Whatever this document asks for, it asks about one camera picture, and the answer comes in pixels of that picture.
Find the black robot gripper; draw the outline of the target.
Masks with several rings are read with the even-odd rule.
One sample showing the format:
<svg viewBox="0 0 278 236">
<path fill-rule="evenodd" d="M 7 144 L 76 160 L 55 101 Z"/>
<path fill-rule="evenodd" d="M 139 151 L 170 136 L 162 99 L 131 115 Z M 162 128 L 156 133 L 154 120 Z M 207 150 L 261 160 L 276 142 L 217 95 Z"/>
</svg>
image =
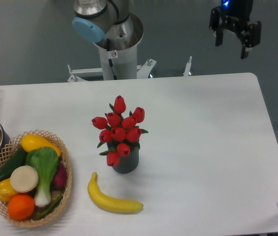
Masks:
<svg viewBox="0 0 278 236">
<path fill-rule="evenodd" d="M 222 0 L 221 5 L 213 8 L 210 14 L 209 29 L 215 34 L 215 46 L 223 43 L 223 31 L 235 28 L 241 34 L 241 59 L 249 55 L 249 49 L 261 41 L 262 23 L 256 21 L 249 24 L 253 0 Z"/>
</svg>

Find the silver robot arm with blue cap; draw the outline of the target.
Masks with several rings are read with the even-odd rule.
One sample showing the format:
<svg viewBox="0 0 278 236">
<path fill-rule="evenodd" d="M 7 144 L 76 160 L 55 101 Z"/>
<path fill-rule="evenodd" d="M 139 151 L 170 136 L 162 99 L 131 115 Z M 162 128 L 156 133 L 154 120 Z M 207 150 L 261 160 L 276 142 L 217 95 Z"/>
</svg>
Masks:
<svg viewBox="0 0 278 236">
<path fill-rule="evenodd" d="M 261 22 L 250 20 L 252 6 L 251 0 L 222 0 L 210 14 L 209 29 L 215 34 L 215 45 L 222 45 L 225 30 L 236 34 L 242 59 L 261 41 Z M 134 46 L 132 39 L 142 38 L 143 28 L 135 28 L 127 0 L 76 0 L 73 9 L 76 33 L 108 51 L 128 49 Z"/>
</svg>

